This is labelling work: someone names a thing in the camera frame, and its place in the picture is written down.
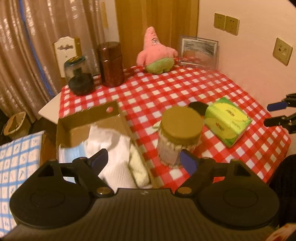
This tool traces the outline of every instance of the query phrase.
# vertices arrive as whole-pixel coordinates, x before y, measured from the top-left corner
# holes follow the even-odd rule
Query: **wall socket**
[[[220,30],[225,29],[225,19],[226,16],[223,14],[215,13],[214,16],[214,27]]]
[[[225,31],[235,36],[238,35],[239,20],[230,16],[226,16]]]
[[[276,38],[276,44],[274,46],[273,56],[283,63],[284,65],[288,65],[291,55],[292,55],[293,47],[285,43],[283,40]]]

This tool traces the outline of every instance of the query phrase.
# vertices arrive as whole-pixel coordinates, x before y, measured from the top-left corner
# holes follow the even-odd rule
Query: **tissue box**
[[[244,134],[252,119],[227,98],[210,105],[205,112],[205,125],[227,147],[231,147]]]

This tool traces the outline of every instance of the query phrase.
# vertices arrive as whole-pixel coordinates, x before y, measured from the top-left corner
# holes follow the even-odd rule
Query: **wicker basket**
[[[20,112],[13,115],[6,123],[3,134],[9,136],[12,140],[24,137],[29,134],[31,127],[30,121],[26,118],[26,112]]]

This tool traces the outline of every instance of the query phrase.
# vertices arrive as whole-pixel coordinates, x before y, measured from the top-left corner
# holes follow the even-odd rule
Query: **white chair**
[[[80,39],[67,36],[60,38],[53,45],[61,78],[65,78],[64,63],[70,58],[82,55]]]

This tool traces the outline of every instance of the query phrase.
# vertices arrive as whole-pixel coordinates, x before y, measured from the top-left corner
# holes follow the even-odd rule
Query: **wooden door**
[[[176,50],[180,35],[197,35],[198,0],[115,0],[115,5],[125,68],[136,65],[150,26],[162,44]]]

